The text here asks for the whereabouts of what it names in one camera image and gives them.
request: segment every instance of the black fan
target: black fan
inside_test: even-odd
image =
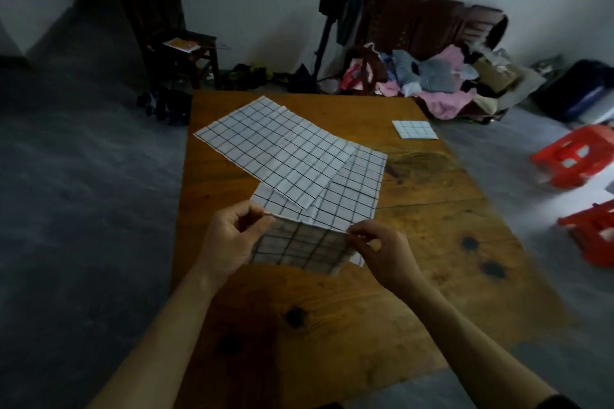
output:
[[[320,66],[322,66],[322,56],[324,56],[324,50],[328,43],[330,28],[338,21],[337,43],[342,46],[345,45],[352,34],[361,7],[362,0],[320,0],[318,10],[326,16],[326,24],[324,25],[318,51],[316,51],[316,64],[311,76],[314,82],[318,80],[318,72],[320,71]]]

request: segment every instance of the person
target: person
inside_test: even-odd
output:
[[[251,201],[218,211],[195,265],[88,408],[172,408],[211,299],[275,222]],[[369,244],[374,239],[378,250]],[[418,316],[477,407],[577,407],[448,303],[421,273],[403,233],[365,220],[349,228],[348,242]]]

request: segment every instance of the floor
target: floor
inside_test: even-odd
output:
[[[3,408],[84,407],[165,300],[186,129],[134,107],[146,85],[117,0],[83,0],[36,69],[0,69]],[[614,271],[554,222],[611,198],[614,171],[569,193],[536,183],[527,156],[566,129],[523,108],[436,128],[578,318],[514,354],[579,404],[612,407]],[[449,370],[344,405],[473,407]]]

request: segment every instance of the wooden table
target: wooden table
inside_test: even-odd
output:
[[[443,294],[505,346],[568,317],[531,257],[441,140],[401,140],[393,119],[424,120],[405,98],[268,95],[327,131],[388,154],[376,218],[407,233]],[[192,133],[256,99],[196,91],[177,217],[173,287],[212,214],[255,178]],[[244,266],[215,297],[178,408],[314,408],[446,365],[416,316],[354,264],[337,277]]]

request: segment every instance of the black sleeve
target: black sleeve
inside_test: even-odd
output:
[[[580,409],[579,405],[557,394],[537,405],[535,409]]]

